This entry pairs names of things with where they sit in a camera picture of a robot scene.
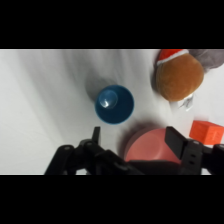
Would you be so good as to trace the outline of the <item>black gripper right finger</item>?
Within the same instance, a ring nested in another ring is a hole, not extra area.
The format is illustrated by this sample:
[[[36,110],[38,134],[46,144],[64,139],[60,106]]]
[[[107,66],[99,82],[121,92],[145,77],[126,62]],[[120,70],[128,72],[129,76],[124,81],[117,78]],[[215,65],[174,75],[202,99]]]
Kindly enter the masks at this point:
[[[180,175],[200,175],[207,169],[212,175],[224,175],[224,145],[206,147],[196,140],[186,139],[175,128],[168,126],[165,142],[181,161]]]

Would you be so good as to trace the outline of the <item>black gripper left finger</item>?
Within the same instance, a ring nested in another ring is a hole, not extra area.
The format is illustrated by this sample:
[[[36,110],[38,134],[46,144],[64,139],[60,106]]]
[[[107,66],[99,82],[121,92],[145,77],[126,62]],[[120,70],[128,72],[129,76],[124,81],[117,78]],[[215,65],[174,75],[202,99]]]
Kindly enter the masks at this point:
[[[60,146],[45,174],[76,175],[82,169],[89,175],[142,175],[137,168],[100,146],[99,127],[94,128],[91,139],[82,140],[77,147]]]

